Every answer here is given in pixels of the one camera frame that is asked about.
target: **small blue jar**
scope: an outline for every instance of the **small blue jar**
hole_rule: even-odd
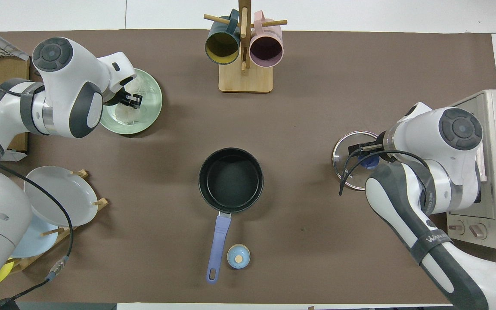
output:
[[[240,243],[233,245],[227,251],[227,262],[234,269],[242,269],[250,262],[250,251],[245,245]]]

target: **yellow plate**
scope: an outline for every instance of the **yellow plate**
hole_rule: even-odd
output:
[[[11,261],[10,263],[6,263],[5,265],[3,265],[3,267],[1,267],[0,282],[3,281],[3,279],[5,279],[9,275],[13,266],[14,266],[14,261]]]

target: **cable connector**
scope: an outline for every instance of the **cable connector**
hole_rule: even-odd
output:
[[[53,280],[59,273],[61,273],[67,261],[68,256],[63,256],[59,261],[57,261],[55,265],[53,265],[53,268],[49,270],[49,273],[45,277],[45,280],[49,280],[49,282]]]

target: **brown tablecloth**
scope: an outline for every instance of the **brown tablecloth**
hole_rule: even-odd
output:
[[[97,57],[123,51],[160,84],[164,104],[147,130],[120,136],[99,126],[84,139],[30,135],[28,173],[86,169],[110,201],[77,229],[67,267],[23,301],[444,303],[363,192],[338,196],[335,143],[355,130],[382,132],[416,102],[447,106],[496,88],[487,34],[285,31],[270,94],[218,90],[205,30],[2,33],[31,53],[53,36]],[[233,214],[226,250],[245,244],[246,269],[223,261],[205,272],[217,212],[201,197],[202,162],[217,149],[252,153],[264,173],[260,200]],[[0,284],[0,298],[43,280],[62,242]]]

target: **blue handle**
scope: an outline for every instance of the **blue handle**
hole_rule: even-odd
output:
[[[227,33],[233,34],[235,32],[236,26],[239,23],[239,12],[235,9],[231,10],[229,14],[229,25],[227,26]]]
[[[223,256],[223,248],[225,246],[225,238],[231,224],[230,217],[217,216],[215,219],[214,240],[212,242],[212,251],[210,252],[210,261],[208,263],[208,272],[206,273],[206,281],[209,284],[215,284],[219,276],[219,267]],[[213,278],[210,278],[212,271],[215,271]]]

